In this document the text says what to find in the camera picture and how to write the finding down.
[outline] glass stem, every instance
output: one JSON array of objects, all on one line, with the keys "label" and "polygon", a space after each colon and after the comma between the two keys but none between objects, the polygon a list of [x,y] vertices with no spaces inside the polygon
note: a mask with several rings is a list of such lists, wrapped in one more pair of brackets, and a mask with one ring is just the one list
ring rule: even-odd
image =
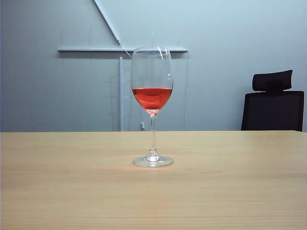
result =
[{"label": "glass stem", "polygon": [[160,160],[160,156],[157,152],[157,148],[155,146],[155,120],[157,117],[157,113],[150,113],[150,121],[151,121],[151,133],[152,133],[152,145],[150,147],[149,153],[146,156],[146,159],[155,162]]},{"label": "glass stem", "polygon": [[155,146],[155,120],[157,114],[150,114],[150,121],[151,121],[151,133],[152,133],[152,145],[150,147],[150,152],[156,152],[157,148]]}]

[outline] light wood surface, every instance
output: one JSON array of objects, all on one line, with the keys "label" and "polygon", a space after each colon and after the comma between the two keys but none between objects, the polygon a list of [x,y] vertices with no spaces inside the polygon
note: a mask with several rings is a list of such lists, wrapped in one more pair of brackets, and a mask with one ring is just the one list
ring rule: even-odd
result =
[{"label": "light wood surface", "polygon": [[2,230],[306,230],[307,133],[1,134]]}]

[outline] chair headrest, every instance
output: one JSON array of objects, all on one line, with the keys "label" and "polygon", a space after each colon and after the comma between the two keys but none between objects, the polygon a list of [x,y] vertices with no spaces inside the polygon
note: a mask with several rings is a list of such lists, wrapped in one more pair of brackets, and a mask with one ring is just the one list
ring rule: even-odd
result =
[{"label": "chair headrest", "polygon": [[290,69],[283,72],[255,74],[253,90],[272,92],[290,89],[292,72]]}]

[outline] glass rim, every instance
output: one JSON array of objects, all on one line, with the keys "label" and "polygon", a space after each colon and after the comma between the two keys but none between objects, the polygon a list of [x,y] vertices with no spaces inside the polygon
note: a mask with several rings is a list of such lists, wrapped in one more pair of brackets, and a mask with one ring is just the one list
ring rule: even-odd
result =
[{"label": "glass rim", "polygon": [[165,46],[141,46],[136,48],[133,53],[141,54],[141,52],[159,52],[160,55],[169,55],[170,52]]}]

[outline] red wine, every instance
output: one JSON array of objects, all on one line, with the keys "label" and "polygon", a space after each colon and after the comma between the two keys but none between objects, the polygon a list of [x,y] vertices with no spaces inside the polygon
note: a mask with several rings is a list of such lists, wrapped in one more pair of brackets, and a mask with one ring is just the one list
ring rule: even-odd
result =
[{"label": "red wine", "polygon": [[133,95],[145,110],[159,111],[168,101],[172,89],[138,88],[132,90]]}]

